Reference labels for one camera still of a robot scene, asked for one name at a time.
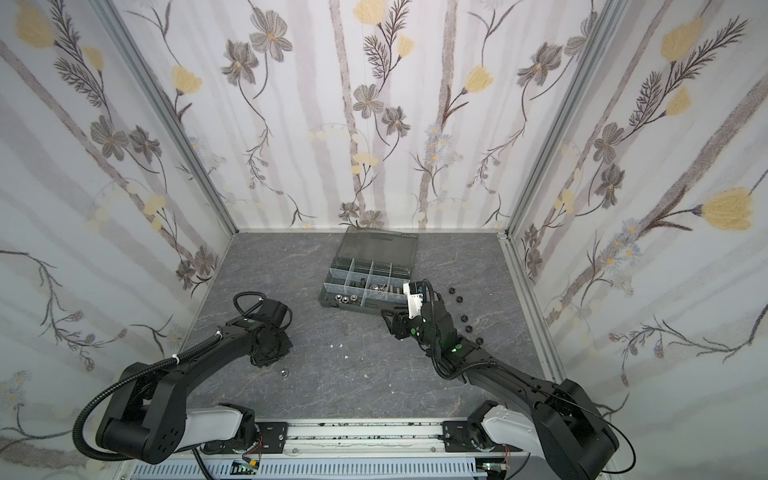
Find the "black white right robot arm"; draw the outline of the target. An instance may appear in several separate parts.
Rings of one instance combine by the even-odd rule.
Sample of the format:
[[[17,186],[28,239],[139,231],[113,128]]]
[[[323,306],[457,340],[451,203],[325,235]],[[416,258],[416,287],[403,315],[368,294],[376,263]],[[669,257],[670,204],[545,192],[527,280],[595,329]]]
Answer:
[[[436,374],[493,395],[460,433],[444,433],[466,448],[514,447],[544,459],[561,479],[595,479],[628,437],[606,420],[576,382],[554,383],[505,364],[455,328],[442,296],[428,280],[393,288],[402,302],[382,310],[389,332],[414,339]]]

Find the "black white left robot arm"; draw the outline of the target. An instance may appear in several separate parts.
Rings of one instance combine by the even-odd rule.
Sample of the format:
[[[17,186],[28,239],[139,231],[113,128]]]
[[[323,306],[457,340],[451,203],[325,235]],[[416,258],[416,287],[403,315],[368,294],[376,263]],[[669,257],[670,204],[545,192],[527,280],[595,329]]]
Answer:
[[[82,455],[104,462],[139,460],[156,465],[204,444],[246,450],[261,439],[249,407],[187,406],[205,380],[242,357],[258,368],[284,358],[292,347],[292,310],[258,291],[255,302],[208,339],[151,365],[126,368],[119,380],[90,400],[77,416],[72,442]]]

